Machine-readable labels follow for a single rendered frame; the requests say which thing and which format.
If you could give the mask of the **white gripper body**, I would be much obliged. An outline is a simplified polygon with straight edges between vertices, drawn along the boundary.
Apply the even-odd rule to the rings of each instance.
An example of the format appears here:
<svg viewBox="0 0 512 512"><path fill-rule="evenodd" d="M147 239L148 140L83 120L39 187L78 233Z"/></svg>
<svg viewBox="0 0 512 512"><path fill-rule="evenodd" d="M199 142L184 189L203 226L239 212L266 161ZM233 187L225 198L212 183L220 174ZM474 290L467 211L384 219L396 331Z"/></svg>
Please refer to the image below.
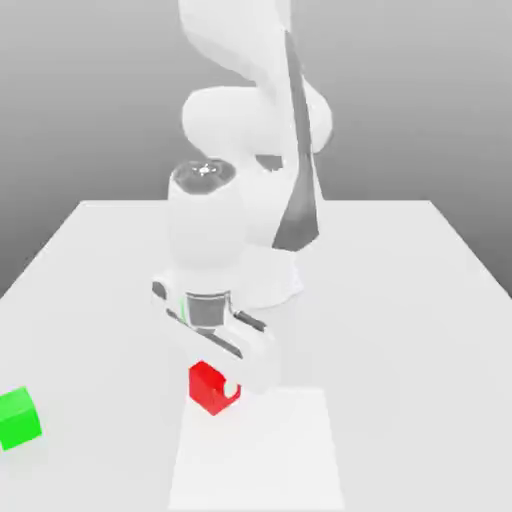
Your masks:
<svg viewBox="0 0 512 512"><path fill-rule="evenodd" d="M197 329L178 319L167 301L154 297L152 305L160 328L189 364L204 361L227 381L253 393L264 393L279 383L280 345L269 328L258 330L227 314L223 325Z"/></svg>

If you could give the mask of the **small red cube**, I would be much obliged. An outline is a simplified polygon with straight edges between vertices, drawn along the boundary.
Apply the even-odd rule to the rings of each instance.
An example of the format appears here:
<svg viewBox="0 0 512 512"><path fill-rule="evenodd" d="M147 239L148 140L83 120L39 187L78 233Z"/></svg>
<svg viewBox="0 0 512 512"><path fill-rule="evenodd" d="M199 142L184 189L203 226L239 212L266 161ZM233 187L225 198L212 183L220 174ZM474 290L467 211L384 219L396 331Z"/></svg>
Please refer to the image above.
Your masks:
<svg viewBox="0 0 512 512"><path fill-rule="evenodd" d="M241 397L241 386L232 386L226 377L204 361L189 368L189 396L215 416Z"/></svg>

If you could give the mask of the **small green cube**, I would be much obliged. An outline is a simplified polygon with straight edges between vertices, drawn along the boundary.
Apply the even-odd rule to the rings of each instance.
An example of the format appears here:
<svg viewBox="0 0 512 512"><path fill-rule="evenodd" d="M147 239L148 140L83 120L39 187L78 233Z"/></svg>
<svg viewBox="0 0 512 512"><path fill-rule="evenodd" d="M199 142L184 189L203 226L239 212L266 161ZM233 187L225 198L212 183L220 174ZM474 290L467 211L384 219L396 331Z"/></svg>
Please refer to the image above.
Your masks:
<svg viewBox="0 0 512 512"><path fill-rule="evenodd" d="M40 419L25 386L0 395L0 447L3 451L41 435Z"/></svg>

